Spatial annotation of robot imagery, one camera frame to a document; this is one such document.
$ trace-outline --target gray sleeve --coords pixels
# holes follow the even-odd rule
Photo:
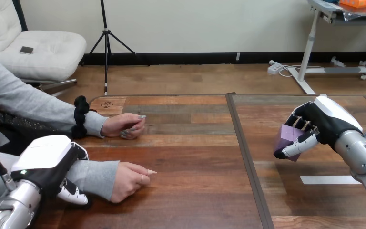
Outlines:
[[[0,161],[9,172],[17,160],[17,156],[0,153]],[[118,161],[77,161],[68,171],[66,177],[81,190],[110,200],[118,163]],[[5,190],[6,188],[0,178],[0,196]]]
[[[14,115],[49,123],[69,131],[75,125],[75,107],[25,84],[0,64],[0,107]],[[107,118],[89,112],[85,127],[89,135],[101,136]]]

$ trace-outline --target long nails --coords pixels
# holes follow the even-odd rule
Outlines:
[[[148,170],[148,175],[152,175],[152,174],[157,174],[158,172],[155,172],[153,170],[147,169]]]

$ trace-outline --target wooden tabletop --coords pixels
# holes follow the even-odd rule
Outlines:
[[[81,140],[90,160],[128,161],[158,174],[118,205],[101,199],[89,210],[50,204],[36,228],[262,228],[224,95],[103,97],[91,108],[147,118],[137,140]]]
[[[121,160],[158,172],[151,184],[120,204],[95,199],[88,210],[47,203],[37,229],[261,229],[262,223],[239,144],[249,147],[277,229],[366,229],[362,185],[304,185],[300,176],[349,175],[329,146],[294,163],[273,157],[275,135],[292,110],[312,96],[115,96],[92,101],[104,116],[146,115],[145,134],[133,141],[89,137],[79,141],[91,160]],[[330,97],[366,129],[366,99]],[[234,121],[243,129],[237,137]]]
[[[300,176],[350,175],[328,145],[303,153],[297,162],[272,157],[277,130],[293,109],[313,96],[234,96],[244,135],[275,228],[366,229],[366,191],[359,185],[304,185]],[[366,99],[330,96],[366,130]]]

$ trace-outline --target purple cube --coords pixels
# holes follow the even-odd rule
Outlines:
[[[274,151],[279,148],[286,147],[295,141],[299,136],[305,133],[303,130],[294,128],[292,126],[281,125],[280,130],[276,136]],[[301,154],[289,157],[288,160],[296,162]]]

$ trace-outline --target black hair scrunchie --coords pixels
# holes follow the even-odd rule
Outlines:
[[[73,139],[81,139],[86,137],[88,133],[88,130],[86,130],[83,124],[85,123],[85,114],[90,111],[89,104],[86,102],[85,96],[81,95],[75,99],[74,105],[75,111],[73,112],[73,117],[75,118],[76,125],[72,127],[71,134]]]

